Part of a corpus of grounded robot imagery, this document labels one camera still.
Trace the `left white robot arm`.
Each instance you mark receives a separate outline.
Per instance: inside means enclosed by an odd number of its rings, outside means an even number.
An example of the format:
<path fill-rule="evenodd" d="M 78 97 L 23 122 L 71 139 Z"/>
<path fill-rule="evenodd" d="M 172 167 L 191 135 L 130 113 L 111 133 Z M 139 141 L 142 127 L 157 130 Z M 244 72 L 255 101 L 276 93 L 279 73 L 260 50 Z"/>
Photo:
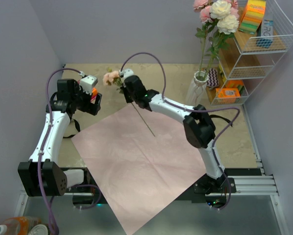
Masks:
<path fill-rule="evenodd" d="M 63 169 L 57 164 L 60 145 L 76 110 L 97 115 L 102 95 L 95 91 L 98 79 L 88 75 L 76 81 L 60 79 L 57 92 L 46 106 L 46 120 L 39 142 L 27 162 L 18 166 L 23 187 L 30 197 L 62 196 L 68 188 L 86 192 L 91 187 L 90 178 L 83 169 Z"/>

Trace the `peach rose stem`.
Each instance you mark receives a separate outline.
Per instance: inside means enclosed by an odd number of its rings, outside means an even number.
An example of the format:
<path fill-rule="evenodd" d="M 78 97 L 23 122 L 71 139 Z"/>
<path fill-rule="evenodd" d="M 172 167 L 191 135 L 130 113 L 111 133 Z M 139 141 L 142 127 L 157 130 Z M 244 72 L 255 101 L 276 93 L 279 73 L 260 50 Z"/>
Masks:
<path fill-rule="evenodd" d="M 117 86 L 120 87 L 121 84 L 122 84 L 121 77 L 120 77 L 120 72 L 118 70 L 108 70 L 108 73 L 106 73 L 103 76 L 103 84 L 105 86 L 111 86 L 111 85 L 116 84 Z M 132 106 L 135 109 L 135 111 L 138 113 L 138 115 L 140 116 L 140 118 L 142 119 L 142 121 L 144 122 L 146 127 L 148 128 L 148 130 L 155 137 L 154 132 L 151 130 L 151 128 L 149 127 L 149 125 L 147 124 L 147 122 L 145 121 L 143 116 L 140 114 L 140 112 L 137 110 L 137 108 L 133 104 L 132 104 Z"/>

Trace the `pink rose stem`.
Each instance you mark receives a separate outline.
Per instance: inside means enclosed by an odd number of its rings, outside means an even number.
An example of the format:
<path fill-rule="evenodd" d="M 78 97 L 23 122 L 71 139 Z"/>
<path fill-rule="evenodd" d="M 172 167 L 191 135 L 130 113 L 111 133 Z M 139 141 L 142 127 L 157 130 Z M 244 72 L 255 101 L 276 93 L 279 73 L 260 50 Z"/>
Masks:
<path fill-rule="evenodd" d="M 200 39 L 201 42 L 201 61 L 199 65 L 199 71 L 202 70 L 202 62 L 205 53 L 206 39 L 209 32 L 215 26 L 214 20 L 210 16 L 210 8 L 213 4 L 212 0 L 195 0 L 193 3 L 193 9 L 195 12 L 199 13 L 199 18 L 202 23 L 201 29 L 197 28 L 196 37 Z"/>
<path fill-rule="evenodd" d="M 232 38 L 239 27 L 238 3 L 235 0 L 217 0 L 210 8 L 210 16 L 215 26 L 209 38 L 211 46 L 207 49 L 210 56 L 208 69 L 219 59 L 220 50 L 228 48 L 227 39 Z"/>

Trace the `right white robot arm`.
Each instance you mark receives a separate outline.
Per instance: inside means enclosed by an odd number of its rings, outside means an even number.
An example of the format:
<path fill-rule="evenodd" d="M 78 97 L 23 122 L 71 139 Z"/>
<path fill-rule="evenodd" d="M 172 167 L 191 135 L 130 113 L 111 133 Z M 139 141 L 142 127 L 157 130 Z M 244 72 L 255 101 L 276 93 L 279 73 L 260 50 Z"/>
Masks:
<path fill-rule="evenodd" d="M 166 99 L 158 91 L 147 90 L 136 75 L 122 76 L 121 90 L 126 102 L 135 102 L 141 109 L 168 116 L 184 127 L 188 143 L 198 149 L 210 177 L 208 187 L 213 192 L 220 192 L 225 187 L 224 166 L 213 144 L 216 127 L 202 105 L 192 107 Z"/>

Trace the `white rose stem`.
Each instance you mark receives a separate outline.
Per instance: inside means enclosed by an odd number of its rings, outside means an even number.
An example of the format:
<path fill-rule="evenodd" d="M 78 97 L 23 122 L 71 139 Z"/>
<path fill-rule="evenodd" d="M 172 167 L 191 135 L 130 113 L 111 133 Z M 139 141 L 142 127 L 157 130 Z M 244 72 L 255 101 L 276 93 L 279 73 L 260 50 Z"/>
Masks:
<path fill-rule="evenodd" d="M 233 7 L 234 1 L 217 0 L 215 2 L 207 0 L 201 9 L 200 19 L 204 41 L 211 43 L 208 49 L 204 48 L 206 56 L 209 57 L 205 69 L 204 79 L 206 79 L 212 64 L 219 58 L 220 50 L 228 49 L 228 39 L 234 37 L 234 33 L 239 26 L 238 10 Z"/>

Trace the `pink wrapping paper sheet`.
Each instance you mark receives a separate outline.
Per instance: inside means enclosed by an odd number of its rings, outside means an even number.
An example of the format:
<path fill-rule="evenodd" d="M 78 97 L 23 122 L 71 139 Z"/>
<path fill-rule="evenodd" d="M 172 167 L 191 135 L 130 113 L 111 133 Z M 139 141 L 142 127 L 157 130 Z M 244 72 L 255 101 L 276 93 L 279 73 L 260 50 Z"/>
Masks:
<path fill-rule="evenodd" d="M 132 105 L 82 130 L 72 141 L 128 235 L 206 172 L 182 124 Z"/>

